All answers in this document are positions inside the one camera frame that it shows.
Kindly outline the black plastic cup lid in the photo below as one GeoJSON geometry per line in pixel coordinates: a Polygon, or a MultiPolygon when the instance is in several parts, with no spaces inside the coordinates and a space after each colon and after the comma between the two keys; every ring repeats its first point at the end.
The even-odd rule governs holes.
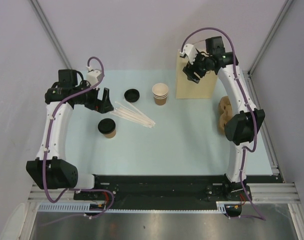
{"type": "Polygon", "coordinates": [[[112,133],[116,129],[116,123],[111,118],[102,119],[98,123],[98,130],[100,133],[107,135],[112,133]]]}

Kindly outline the brown paper cup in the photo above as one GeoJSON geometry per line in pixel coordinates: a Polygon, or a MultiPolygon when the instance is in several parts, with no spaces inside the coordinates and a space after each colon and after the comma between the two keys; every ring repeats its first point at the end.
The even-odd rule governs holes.
{"type": "Polygon", "coordinates": [[[116,129],[114,129],[112,132],[110,132],[110,133],[104,133],[103,134],[104,135],[104,137],[106,137],[106,138],[108,138],[108,139],[111,139],[111,138],[113,138],[115,135],[116,135],[116,129]]]}

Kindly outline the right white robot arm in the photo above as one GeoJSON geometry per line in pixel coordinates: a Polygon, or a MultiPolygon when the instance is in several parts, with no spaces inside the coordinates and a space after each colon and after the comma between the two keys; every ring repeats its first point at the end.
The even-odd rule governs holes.
{"type": "Polygon", "coordinates": [[[230,141],[230,157],[222,194],[227,200],[233,201],[246,185],[246,152],[256,150],[257,134],[265,112],[258,109],[249,96],[235,51],[226,52],[220,36],[208,38],[205,42],[207,53],[184,42],[180,57],[188,59],[183,68],[188,80],[199,83],[208,71],[213,71],[229,97],[232,118],[226,123],[224,133],[230,141]]]}

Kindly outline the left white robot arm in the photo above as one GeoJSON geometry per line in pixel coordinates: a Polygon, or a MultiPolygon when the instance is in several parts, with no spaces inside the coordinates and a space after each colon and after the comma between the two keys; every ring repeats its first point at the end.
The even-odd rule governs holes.
{"type": "Polygon", "coordinates": [[[76,105],[99,112],[113,111],[109,89],[104,88],[102,99],[98,99],[98,84],[103,73],[92,69],[86,78],[78,81],[82,74],[74,69],[58,71],[59,79],[45,93],[46,125],[40,149],[35,160],[26,164],[26,170],[40,189],[85,189],[92,200],[102,194],[102,187],[95,183],[89,173],[80,173],[66,159],[66,139],[69,120],[76,105]]]}

